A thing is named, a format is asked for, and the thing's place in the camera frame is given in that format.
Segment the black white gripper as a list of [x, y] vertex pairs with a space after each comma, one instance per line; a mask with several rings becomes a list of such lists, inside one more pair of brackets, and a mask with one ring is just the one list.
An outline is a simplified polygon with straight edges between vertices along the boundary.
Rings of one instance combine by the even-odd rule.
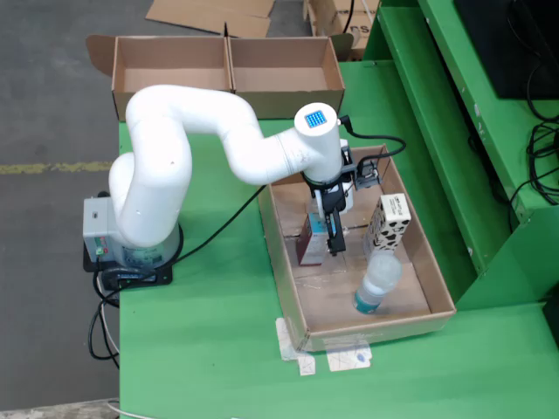
[[326, 214], [328, 231], [328, 250], [332, 256], [345, 251], [345, 241], [342, 232], [340, 213], [348, 213], [354, 206], [354, 183], [338, 182], [329, 189], [319, 189], [311, 184], [311, 195], [314, 199], [315, 211], [324, 213], [326, 208], [336, 207], [331, 213]]

